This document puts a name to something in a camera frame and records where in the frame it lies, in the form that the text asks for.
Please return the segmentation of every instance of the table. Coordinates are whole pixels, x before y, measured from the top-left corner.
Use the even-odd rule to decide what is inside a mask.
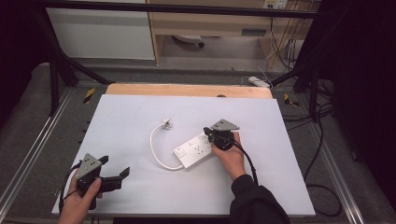
[[[236,98],[238,91],[245,98]],[[234,98],[207,97],[219,93]],[[313,216],[315,211],[276,100],[271,98],[269,90],[261,88],[110,85],[97,106],[74,163],[85,153],[96,158],[108,155],[102,176],[117,175],[128,166],[131,174],[124,179],[122,189],[107,193],[90,214],[108,217],[229,214],[232,181],[215,156],[176,172],[164,170],[153,159],[149,134],[168,117],[175,128],[158,131],[153,138],[154,149],[163,162],[178,166],[173,148],[201,133],[205,126],[227,119],[241,127],[241,141],[257,169],[259,182],[273,192],[288,215]],[[52,212],[57,213],[57,209],[55,204]]]

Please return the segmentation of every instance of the white power strip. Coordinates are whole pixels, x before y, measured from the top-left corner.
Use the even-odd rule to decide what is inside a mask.
[[[257,77],[250,77],[248,81],[258,87],[268,88],[270,85]]]
[[[174,149],[184,168],[194,165],[212,152],[209,140],[204,133],[200,133],[188,142]]]

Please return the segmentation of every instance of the white power cord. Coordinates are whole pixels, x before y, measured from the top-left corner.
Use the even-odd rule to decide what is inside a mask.
[[[170,121],[170,119],[163,119],[163,122],[151,132],[151,135],[149,136],[149,146],[150,146],[150,148],[151,148],[151,153],[152,153],[152,155],[154,156],[155,160],[156,160],[161,166],[163,166],[163,168],[165,168],[165,169],[167,169],[167,170],[170,170],[170,171],[177,171],[177,170],[183,169],[184,166],[183,166],[183,165],[179,165],[178,167],[169,167],[169,166],[163,164],[162,162],[160,162],[160,160],[158,160],[157,156],[155,155],[153,146],[152,146],[152,135],[154,135],[154,133],[155,133],[159,128],[163,128],[163,129],[166,129],[166,130],[169,130],[169,129],[172,128],[172,124],[171,124],[169,121]]]

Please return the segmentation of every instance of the person's right hand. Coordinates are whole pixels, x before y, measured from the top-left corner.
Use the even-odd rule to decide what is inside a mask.
[[[233,133],[233,138],[236,142],[241,144],[239,133]],[[223,151],[216,147],[213,143],[211,146],[212,152],[218,156],[225,171],[227,171],[233,181],[239,176],[245,175],[247,173],[245,171],[244,165],[244,153],[239,148],[233,146],[229,150]]]

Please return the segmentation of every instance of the gray carpet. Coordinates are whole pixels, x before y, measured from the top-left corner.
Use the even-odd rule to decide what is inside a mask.
[[[129,69],[99,69],[95,70],[103,77],[119,82],[154,82],[154,83],[190,83],[190,84],[222,84],[239,85],[244,76],[259,76],[250,72],[199,72],[176,70],[129,70]],[[79,141],[83,140],[84,130],[89,127],[89,121],[99,101],[99,97],[106,91],[106,86],[96,87],[91,101],[82,103],[90,87],[75,88],[71,99],[62,114],[59,123],[53,130],[49,141],[43,148],[32,172],[26,179],[14,204],[7,213],[7,218],[30,217],[55,219],[50,211],[55,203],[55,192],[62,185],[64,175],[72,165],[78,148]],[[279,101],[283,115],[301,116],[304,114],[299,106],[285,105],[284,94],[274,93]],[[35,141],[40,129],[43,127],[50,111],[49,76],[46,68],[37,68],[28,91],[23,95],[20,103],[14,109],[6,125],[1,130],[2,159],[0,176],[0,190],[3,192],[7,183],[15,174],[24,155]],[[299,123],[287,123],[287,129]],[[323,119],[325,139],[332,149],[343,175],[346,178],[351,192],[368,223],[396,223],[394,211],[381,190],[375,184],[367,167],[354,162],[349,154],[347,143],[340,131],[336,119],[327,117]],[[308,124],[289,131],[297,161],[302,172],[312,160],[317,148],[311,129]],[[326,167],[321,157],[313,166],[307,182],[322,184],[332,188]],[[321,190],[312,190],[311,199],[314,206],[329,213],[336,210],[335,199]],[[317,215],[304,219],[309,223],[348,223],[343,212],[338,217],[325,217]]]

